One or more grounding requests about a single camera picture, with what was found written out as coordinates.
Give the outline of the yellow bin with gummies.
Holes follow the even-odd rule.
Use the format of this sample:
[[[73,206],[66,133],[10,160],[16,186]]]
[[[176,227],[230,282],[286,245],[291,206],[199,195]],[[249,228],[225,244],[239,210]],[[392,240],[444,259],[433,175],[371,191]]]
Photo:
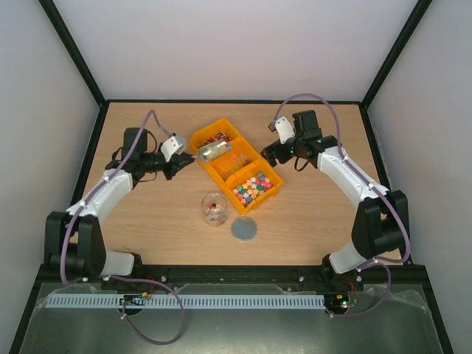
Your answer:
[[[259,159],[258,153],[243,137],[231,143],[232,149],[210,163],[200,162],[201,166],[218,183],[224,183],[229,177]]]

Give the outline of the metal scoop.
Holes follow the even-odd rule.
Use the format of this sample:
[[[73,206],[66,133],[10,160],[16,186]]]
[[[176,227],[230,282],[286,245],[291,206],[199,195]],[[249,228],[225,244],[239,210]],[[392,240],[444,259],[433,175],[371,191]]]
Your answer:
[[[195,157],[203,162],[210,163],[228,153],[231,149],[232,146],[229,142],[224,139],[219,139],[200,147]]]

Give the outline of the yellow bin with colourful candies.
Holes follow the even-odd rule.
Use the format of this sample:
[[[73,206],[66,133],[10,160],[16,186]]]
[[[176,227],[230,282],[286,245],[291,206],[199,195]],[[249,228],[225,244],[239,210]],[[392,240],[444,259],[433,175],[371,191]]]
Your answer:
[[[223,183],[222,191],[239,214],[245,215],[274,197],[283,183],[267,162],[257,160],[230,175]]]

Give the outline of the yellow bin with lollipops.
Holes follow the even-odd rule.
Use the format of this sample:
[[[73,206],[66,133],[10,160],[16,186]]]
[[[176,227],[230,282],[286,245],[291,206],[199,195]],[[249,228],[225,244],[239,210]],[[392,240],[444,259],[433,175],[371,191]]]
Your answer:
[[[240,137],[240,132],[226,118],[217,119],[215,122],[196,131],[189,142],[189,149],[195,157],[198,149],[210,142],[224,139],[230,144],[233,140]]]

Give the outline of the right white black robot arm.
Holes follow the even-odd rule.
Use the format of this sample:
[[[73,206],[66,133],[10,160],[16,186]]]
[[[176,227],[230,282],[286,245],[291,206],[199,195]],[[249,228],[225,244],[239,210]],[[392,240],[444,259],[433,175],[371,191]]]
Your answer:
[[[313,110],[280,114],[269,124],[278,139],[261,155],[272,166],[305,160],[329,177],[356,208],[350,241],[322,259],[322,282],[332,289],[347,281],[347,273],[381,261],[406,263],[411,254],[408,201],[365,173],[348,155],[341,136],[325,136]]]

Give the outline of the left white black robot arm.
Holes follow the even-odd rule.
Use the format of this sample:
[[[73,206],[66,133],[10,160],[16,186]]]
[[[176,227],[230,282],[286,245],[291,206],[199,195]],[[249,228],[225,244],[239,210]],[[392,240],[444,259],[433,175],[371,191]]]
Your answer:
[[[45,225],[44,263],[58,271],[63,283],[69,275],[77,281],[93,277],[128,276],[136,254],[105,247],[102,225],[115,206],[147,174],[163,173],[171,180],[194,162],[187,142],[175,133],[149,150],[153,134],[145,128],[128,128],[123,143],[111,155],[101,179],[77,203],[64,212],[51,212]]]

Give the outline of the clear plastic jar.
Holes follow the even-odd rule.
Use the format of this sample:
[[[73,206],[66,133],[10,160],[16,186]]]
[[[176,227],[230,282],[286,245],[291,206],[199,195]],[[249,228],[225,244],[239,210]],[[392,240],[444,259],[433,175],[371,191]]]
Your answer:
[[[219,192],[206,194],[201,201],[201,211],[206,224],[212,227],[224,225],[227,220],[226,207],[226,199]]]

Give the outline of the grey round jar lid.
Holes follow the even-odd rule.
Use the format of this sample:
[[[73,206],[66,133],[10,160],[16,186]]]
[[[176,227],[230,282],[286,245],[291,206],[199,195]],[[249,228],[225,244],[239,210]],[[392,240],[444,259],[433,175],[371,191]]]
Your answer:
[[[234,238],[247,242],[253,240],[257,234],[257,224],[252,218],[236,218],[231,225],[231,232]]]

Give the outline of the black front mounting rail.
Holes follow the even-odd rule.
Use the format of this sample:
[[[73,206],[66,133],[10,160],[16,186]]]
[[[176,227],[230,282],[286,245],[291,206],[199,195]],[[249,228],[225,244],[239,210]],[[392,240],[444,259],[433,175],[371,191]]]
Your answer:
[[[388,265],[393,285],[421,285],[431,289],[424,265]],[[381,266],[345,274],[328,271],[321,265],[308,266],[203,266],[203,265],[144,265],[138,269],[140,279],[163,282],[170,288],[184,285],[276,285],[283,290],[315,291],[317,293],[347,292],[350,284],[362,289],[366,284],[382,284],[387,280],[386,270]],[[59,275],[42,265],[35,286],[44,282],[60,283]],[[132,292],[149,289],[150,285],[137,282],[109,281],[91,278],[89,282],[102,289]]]

